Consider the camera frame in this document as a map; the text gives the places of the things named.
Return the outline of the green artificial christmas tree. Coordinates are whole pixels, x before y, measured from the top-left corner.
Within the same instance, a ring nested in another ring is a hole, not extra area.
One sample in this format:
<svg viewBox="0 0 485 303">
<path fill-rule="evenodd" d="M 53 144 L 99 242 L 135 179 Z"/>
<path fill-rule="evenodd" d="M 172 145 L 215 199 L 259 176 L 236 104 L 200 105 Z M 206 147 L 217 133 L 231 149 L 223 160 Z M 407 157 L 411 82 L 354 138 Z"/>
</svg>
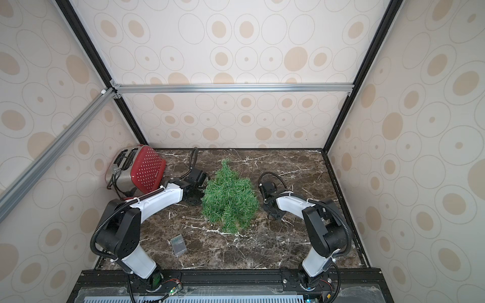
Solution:
<svg viewBox="0 0 485 303">
<path fill-rule="evenodd" d="M 224 159 L 215 178 L 208 182 L 202 198 L 203 216 L 221 226 L 223 232 L 237 234 L 246 230 L 260 208 L 249 178 L 232 170 Z"/>
</svg>

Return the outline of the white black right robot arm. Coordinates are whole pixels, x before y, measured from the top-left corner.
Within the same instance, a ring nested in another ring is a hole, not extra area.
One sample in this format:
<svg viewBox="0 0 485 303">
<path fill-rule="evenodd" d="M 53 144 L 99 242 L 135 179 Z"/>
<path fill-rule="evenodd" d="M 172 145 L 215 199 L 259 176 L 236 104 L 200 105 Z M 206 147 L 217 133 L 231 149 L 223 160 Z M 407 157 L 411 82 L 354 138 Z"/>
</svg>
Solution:
<svg viewBox="0 0 485 303">
<path fill-rule="evenodd" d="M 335 260 L 352 249 L 352 233 L 345 218 L 332 199 L 306 199 L 288 189 L 277 189 L 273 182 L 260 183 L 258 187 L 263 209 L 270 218 L 280 220 L 291 213 L 303 219 L 311 249 L 302 261 L 299 281 L 303 289 L 314 289 Z"/>
</svg>

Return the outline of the clear plastic battery box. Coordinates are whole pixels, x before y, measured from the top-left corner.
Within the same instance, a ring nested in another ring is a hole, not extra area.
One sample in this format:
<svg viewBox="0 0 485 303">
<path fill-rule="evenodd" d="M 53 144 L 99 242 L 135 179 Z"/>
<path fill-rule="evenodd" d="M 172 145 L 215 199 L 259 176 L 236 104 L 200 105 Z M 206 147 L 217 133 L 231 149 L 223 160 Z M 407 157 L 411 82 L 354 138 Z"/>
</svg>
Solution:
<svg viewBox="0 0 485 303">
<path fill-rule="evenodd" d="M 177 258 L 182 256 L 184 253 L 186 253 L 188 251 L 187 247 L 186 247 L 186 243 L 184 241 L 184 238 L 181 234 L 172 238 L 170 240 L 170 244 L 172 246 L 174 256 L 177 257 Z"/>
</svg>

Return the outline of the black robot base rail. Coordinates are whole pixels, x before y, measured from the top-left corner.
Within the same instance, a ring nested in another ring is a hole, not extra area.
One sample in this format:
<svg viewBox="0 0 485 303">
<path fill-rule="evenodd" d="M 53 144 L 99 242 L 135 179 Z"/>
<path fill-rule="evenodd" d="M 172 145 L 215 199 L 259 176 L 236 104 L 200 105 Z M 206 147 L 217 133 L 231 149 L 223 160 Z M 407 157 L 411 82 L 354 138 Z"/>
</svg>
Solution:
<svg viewBox="0 0 485 303">
<path fill-rule="evenodd" d="M 392 302 L 376 268 L 330 269 L 303 289 L 296 270 L 165 270 L 149 292 L 123 271 L 83 271 L 68 302 Z"/>
</svg>

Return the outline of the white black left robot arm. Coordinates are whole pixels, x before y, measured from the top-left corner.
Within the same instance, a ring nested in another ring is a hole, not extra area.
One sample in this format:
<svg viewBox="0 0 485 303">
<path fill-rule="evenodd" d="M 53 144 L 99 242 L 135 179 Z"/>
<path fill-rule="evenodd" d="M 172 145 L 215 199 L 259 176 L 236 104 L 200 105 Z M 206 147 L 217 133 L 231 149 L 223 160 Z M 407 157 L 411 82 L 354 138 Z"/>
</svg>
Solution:
<svg viewBox="0 0 485 303">
<path fill-rule="evenodd" d="M 208 179 L 207 173 L 194 168 L 183 178 L 169 179 L 165 186 L 149 194 L 126 201 L 110 201 L 90 240 L 91 251 L 114 261 L 140 279 L 151 279 L 158 264 L 141 247 L 141 224 L 181 201 L 200 203 L 204 182 Z"/>
</svg>

